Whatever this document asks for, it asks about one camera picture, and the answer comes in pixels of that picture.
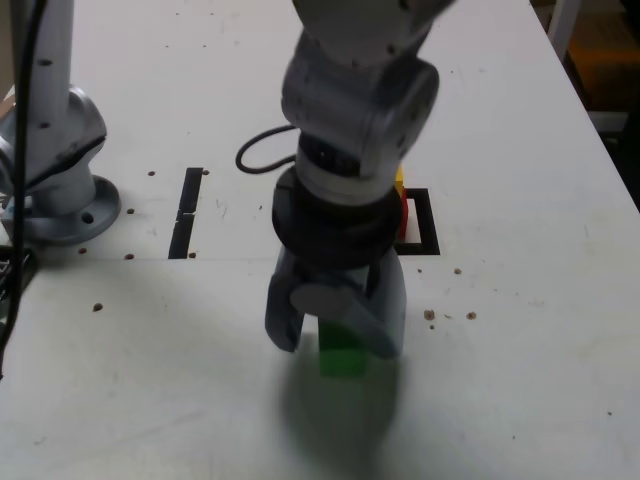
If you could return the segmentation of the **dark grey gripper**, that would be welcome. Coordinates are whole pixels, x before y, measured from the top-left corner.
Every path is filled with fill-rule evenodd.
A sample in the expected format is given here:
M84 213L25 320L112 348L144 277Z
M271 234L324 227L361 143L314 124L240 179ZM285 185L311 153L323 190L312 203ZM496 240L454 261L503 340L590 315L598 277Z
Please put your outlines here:
M346 331L374 356L394 359L403 350L406 306L395 252L368 267L337 269L297 261L282 248L268 287L265 329L280 350L293 353L310 315Z

